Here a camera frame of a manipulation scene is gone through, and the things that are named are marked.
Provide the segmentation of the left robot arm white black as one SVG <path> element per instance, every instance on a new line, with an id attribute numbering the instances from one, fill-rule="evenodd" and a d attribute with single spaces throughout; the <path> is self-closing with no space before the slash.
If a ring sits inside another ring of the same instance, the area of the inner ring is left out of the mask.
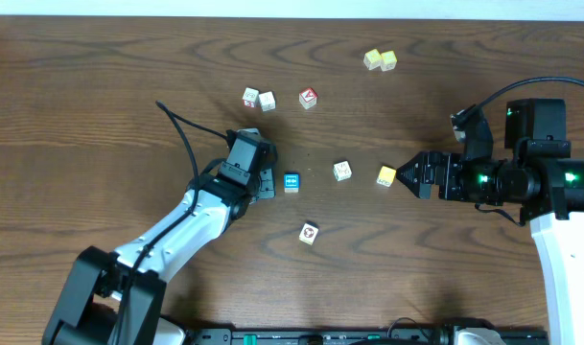
<path id="1" fill-rule="evenodd" d="M 242 134 L 216 175 L 202 172 L 173 211 L 112 252 L 90 246 L 74 261 L 42 341 L 153 344 L 168 283 L 241 218 L 278 158 L 268 140 Z"/>

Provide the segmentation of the white green wooden block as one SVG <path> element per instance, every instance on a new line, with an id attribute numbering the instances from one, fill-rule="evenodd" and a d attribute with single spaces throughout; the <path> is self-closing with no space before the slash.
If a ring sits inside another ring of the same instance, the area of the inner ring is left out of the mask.
<path id="1" fill-rule="evenodd" d="M 341 161 L 333 166 L 333 174 L 337 181 L 342 181 L 352 176 L 352 170 L 348 161 Z"/>

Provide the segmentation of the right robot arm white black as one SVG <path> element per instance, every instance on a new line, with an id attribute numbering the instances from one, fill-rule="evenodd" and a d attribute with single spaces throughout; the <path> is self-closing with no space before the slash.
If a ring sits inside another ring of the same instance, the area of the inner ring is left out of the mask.
<path id="1" fill-rule="evenodd" d="M 520 207 L 543 270 L 549 341 L 584 344 L 584 159 L 571 157 L 566 105 L 522 99 L 506 106 L 504 145 L 510 159 L 493 158 L 493 138 L 481 113 L 456 130 L 461 153 L 421 151 L 396 178 L 416 197 L 438 186 L 443 200 L 470 202 L 483 213 L 505 203 Z"/>

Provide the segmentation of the blue top wooden block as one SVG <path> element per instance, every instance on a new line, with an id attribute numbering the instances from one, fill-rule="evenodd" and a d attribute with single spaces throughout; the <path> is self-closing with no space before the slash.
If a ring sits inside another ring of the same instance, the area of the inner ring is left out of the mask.
<path id="1" fill-rule="evenodd" d="M 298 173 L 284 174 L 284 191 L 286 193 L 298 193 L 300 188 L 300 175 Z"/>

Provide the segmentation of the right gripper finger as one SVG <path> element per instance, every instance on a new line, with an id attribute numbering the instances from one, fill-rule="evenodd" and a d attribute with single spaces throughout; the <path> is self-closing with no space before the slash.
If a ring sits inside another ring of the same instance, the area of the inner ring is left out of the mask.
<path id="1" fill-rule="evenodd" d="M 407 163 L 400 166 L 397 172 L 424 172 L 426 169 L 430 169 L 432 167 L 431 154 L 430 150 L 419 151 Z"/>
<path id="2" fill-rule="evenodd" d="M 430 198 L 434 174 L 432 172 L 403 172 L 400 181 L 417 197 Z"/>

